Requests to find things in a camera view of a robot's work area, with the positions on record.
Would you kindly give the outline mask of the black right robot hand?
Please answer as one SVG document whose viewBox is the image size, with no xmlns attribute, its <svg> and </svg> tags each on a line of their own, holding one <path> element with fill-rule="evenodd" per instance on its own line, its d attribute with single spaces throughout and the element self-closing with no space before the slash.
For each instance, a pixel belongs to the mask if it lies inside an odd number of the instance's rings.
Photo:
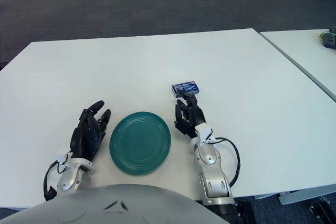
<svg viewBox="0 0 336 224">
<path fill-rule="evenodd" d="M 177 93 L 187 104 L 177 99 L 177 104 L 175 105 L 175 127 L 190 138 L 197 137 L 195 127 L 206 122 L 204 113 L 197 105 L 197 98 L 194 94 L 183 90 L 178 90 Z"/>
</svg>

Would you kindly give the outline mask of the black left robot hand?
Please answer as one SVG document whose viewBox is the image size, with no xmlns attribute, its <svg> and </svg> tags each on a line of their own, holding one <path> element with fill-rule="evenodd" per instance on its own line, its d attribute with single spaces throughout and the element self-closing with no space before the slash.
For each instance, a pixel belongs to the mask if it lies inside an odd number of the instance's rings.
<svg viewBox="0 0 336 224">
<path fill-rule="evenodd" d="M 73 158 L 93 161 L 104 139 L 111 116 L 111 111 L 107 109 L 100 119 L 97 120 L 94 117 L 103 106 L 104 101 L 100 100 L 82 111 L 78 126 L 74 129 L 70 141 Z"/>
</svg>

